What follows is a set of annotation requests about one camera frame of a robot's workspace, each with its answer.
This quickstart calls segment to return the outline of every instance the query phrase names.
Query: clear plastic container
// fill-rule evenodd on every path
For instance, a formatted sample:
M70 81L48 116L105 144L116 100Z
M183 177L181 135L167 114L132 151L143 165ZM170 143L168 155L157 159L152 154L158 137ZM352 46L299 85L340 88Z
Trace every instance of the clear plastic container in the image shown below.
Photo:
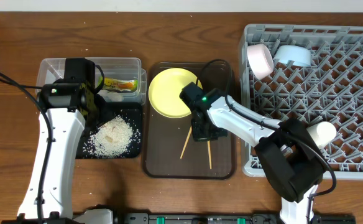
M53 83L55 80L64 77L66 58L43 59L38 73L37 86ZM91 60L103 69L106 78L118 80L137 80L136 91L130 93L108 93L100 91L107 102L137 102L143 105L147 93L147 74L141 69L141 61L138 58L86 58ZM99 84L100 71L96 69L96 86Z

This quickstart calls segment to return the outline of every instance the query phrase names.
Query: yellow plate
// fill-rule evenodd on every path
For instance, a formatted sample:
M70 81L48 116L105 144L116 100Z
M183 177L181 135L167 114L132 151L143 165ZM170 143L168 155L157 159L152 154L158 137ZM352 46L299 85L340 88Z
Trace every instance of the yellow plate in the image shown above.
M179 95L182 88L196 81L194 73L182 68L169 68L160 72L149 87L149 100L152 107L168 118L182 118L191 114Z

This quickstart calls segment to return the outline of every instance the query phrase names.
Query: chopstick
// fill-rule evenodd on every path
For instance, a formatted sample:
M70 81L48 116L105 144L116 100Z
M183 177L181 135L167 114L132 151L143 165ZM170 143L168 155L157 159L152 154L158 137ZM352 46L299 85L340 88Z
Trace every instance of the chopstick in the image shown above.
M212 169L211 143L208 141L209 168Z
M180 159L183 158L183 154L184 154L184 151L186 150L188 140L190 139L190 136L191 136L191 131L192 131L192 127L190 126L190 130L188 130L187 138L186 138L186 141L184 142L183 150L180 155ZM207 143L208 143L209 168L212 169L211 142L208 141Z
M190 130L188 131L188 135L187 135L187 138L186 138L186 142L184 143L183 151L181 152L181 156L180 156L180 158L183 158L184 150L186 149L186 146L187 146L188 140L190 139L190 136L191 136L191 131L192 131L192 128L191 128L191 126L190 126Z

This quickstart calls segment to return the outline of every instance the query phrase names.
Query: white bowl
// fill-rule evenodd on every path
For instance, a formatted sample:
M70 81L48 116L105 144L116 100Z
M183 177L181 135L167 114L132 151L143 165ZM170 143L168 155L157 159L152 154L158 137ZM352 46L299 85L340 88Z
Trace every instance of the white bowl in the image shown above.
M276 59L283 64L288 64L289 61L293 61L292 65L294 66L309 67L311 65L310 51L299 46L281 46L274 56L274 60Z

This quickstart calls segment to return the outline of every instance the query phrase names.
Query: gray dish rack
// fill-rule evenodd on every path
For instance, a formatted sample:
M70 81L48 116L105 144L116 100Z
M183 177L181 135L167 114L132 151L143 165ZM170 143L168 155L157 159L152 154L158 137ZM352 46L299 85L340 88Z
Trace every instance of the gray dish rack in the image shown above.
M274 61L273 74L258 80L246 56L254 44L265 44L272 56L282 45L305 47L311 66ZM338 179L363 180L363 27L249 24L239 43L239 77L242 104L264 116L333 123L337 136L321 152ZM248 176L265 176L254 148L244 141L242 166ZM329 172L324 178L331 178Z

